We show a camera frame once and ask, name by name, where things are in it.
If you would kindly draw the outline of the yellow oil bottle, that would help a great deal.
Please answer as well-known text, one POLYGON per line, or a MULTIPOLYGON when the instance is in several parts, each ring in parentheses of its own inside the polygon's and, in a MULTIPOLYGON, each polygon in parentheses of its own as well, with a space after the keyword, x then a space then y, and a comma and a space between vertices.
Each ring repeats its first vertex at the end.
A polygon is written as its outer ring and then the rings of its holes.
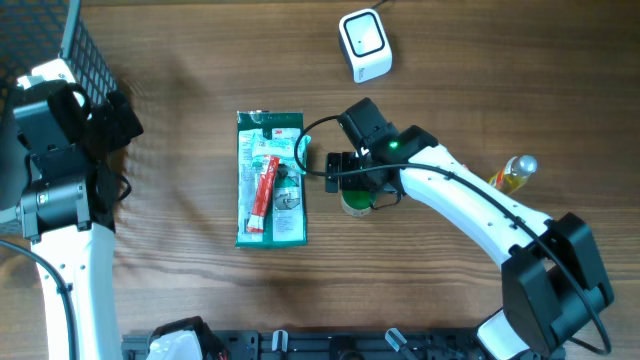
POLYGON ((504 194, 512 194, 526 184, 537 171, 538 162, 531 155, 512 157, 488 183, 504 194))

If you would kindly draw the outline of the green 3M package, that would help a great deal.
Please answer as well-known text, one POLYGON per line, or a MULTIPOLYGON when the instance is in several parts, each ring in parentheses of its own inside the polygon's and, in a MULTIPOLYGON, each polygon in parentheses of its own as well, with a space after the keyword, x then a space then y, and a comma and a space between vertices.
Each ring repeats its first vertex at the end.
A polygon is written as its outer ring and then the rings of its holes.
POLYGON ((274 128, 297 128, 300 137, 294 145, 294 159, 302 168, 306 164, 307 146, 311 141, 302 135, 303 115, 299 112, 245 111, 237 114, 238 248, 283 248, 304 245, 306 208, 304 176, 279 164, 263 233, 249 233, 247 222, 254 204, 260 163, 252 164, 251 138, 260 134, 266 139, 274 128))

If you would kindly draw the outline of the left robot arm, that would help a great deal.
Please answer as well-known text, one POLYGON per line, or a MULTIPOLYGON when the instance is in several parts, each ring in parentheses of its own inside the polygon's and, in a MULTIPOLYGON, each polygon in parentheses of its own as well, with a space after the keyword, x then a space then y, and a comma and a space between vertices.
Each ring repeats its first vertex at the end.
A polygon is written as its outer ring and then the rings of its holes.
POLYGON ((35 262, 52 359, 122 359, 113 289, 114 207, 131 192, 111 170, 111 153, 142 135, 126 96, 99 105, 64 80, 31 85, 11 111, 28 176, 4 222, 18 220, 30 246, 10 249, 35 262))

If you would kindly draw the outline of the teal pack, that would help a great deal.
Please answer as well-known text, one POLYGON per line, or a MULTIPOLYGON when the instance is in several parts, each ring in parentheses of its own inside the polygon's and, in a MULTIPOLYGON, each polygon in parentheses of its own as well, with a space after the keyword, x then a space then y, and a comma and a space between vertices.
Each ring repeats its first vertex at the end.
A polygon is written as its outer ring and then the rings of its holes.
POLYGON ((294 145, 299 137, 300 130, 297 128, 274 128, 270 139, 260 134, 254 135, 250 142, 253 166, 261 163, 266 156, 275 156, 280 159, 281 165, 305 175, 306 172, 294 159, 294 145))

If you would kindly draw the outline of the grey plastic mesh basket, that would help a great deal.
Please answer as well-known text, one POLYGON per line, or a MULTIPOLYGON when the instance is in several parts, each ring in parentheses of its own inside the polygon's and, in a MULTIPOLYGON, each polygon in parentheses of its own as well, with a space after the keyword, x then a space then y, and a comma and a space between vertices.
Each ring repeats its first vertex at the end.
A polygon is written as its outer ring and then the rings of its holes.
POLYGON ((99 105, 116 81, 83 22, 79 0, 1 0, 1 208, 15 206, 27 183, 26 150, 17 140, 10 107, 18 78, 54 60, 63 71, 45 75, 80 84, 99 105))

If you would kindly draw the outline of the green lidded jar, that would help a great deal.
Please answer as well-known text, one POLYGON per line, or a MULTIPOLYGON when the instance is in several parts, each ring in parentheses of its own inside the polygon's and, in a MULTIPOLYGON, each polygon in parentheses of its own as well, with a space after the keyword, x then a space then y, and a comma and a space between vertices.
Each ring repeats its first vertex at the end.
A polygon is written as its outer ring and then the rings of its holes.
POLYGON ((377 196, 368 191, 342 191, 341 206, 343 210, 353 217, 369 215, 375 204, 377 196))

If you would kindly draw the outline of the red stick sachet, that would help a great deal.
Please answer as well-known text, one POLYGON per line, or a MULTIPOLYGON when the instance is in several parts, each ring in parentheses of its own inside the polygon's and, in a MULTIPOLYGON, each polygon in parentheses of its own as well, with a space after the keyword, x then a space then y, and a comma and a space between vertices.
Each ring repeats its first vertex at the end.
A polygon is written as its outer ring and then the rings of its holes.
POLYGON ((263 233, 264 221, 271 200, 275 177, 280 164, 280 158, 274 155, 261 157, 261 169, 258 174, 258 184, 254 204, 247 222, 249 233, 263 233))

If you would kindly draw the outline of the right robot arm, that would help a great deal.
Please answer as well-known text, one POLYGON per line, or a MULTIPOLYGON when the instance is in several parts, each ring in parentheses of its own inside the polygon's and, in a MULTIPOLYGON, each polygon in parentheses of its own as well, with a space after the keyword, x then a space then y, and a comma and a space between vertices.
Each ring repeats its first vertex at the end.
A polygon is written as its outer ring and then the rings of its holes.
POLYGON ((501 193, 454 159, 418 126, 400 132, 364 98, 336 116, 354 147, 330 153, 326 189, 385 190, 419 201, 473 240, 501 272, 502 305, 475 330, 491 359, 550 358, 588 323, 603 346, 611 340, 599 317, 614 301, 591 228, 567 213, 559 219, 501 193))

